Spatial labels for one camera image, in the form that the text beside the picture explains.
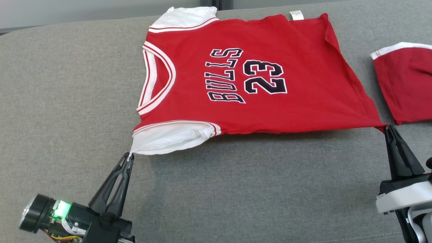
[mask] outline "red jersey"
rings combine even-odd
[[[371,54],[396,125],[432,119],[432,45],[401,42]]]
[[[131,152],[169,153],[224,133],[383,126],[327,14],[244,21],[215,13],[171,8],[150,26]]]

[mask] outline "garment label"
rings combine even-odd
[[[289,13],[291,14],[293,20],[302,20],[302,19],[304,19],[303,18],[303,14],[302,14],[302,12],[300,10],[299,11],[292,11],[292,12],[289,12]]]

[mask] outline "glowing green led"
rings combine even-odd
[[[54,217],[66,217],[69,213],[70,204],[60,201],[58,203],[57,209],[54,211]]]

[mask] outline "gray couch cushion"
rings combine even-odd
[[[360,0],[219,12],[259,19],[329,13],[342,54],[391,122],[369,54],[400,41],[432,44],[429,0]],[[142,43],[157,17],[77,22],[0,37],[2,242],[48,242],[16,227],[36,193],[86,204],[130,149],[145,78]],[[418,159],[431,122],[400,126]],[[221,136],[194,149],[137,156],[123,217],[140,242],[401,243],[375,209],[389,179],[374,128]]]

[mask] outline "robotic arm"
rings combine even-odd
[[[24,209],[19,228],[32,233],[41,229],[57,243],[135,243],[132,222],[120,218],[134,160],[128,157],[122,156],[88,207],[38,194]]]
[[[381,182],[377,210],[396,213],[406,243],[432,243],[432,175],[394,126],[386,127],[385,137],[391,180]],[[432,158],[426,166],[432,169]]]

